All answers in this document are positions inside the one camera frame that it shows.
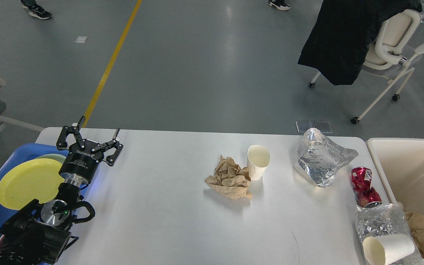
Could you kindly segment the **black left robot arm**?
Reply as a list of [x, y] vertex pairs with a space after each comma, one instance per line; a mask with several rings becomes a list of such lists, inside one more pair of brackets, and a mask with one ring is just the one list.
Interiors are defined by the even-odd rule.
[[68, 151], [63, 163], [46, 159], [57, 170], [56, 191], [49, 191], [51, 185], [42, 180], [49, 175], [46, 168], [35, 173], [33, 185], [15, 188], [26, 200], [0, 228], [0, 265], [53, 265], [78, 240], [70, 232], [72, 226], [95, 217], [93, 206], [81, 191], [92, 182], [102, 162], [115, 164], [123, 144], [118, 138], [120, 128], [105, 143], [82, 137], [84, 122], [82, 116], [79, 122], [61, 129], [56, 146], [59, 151]]

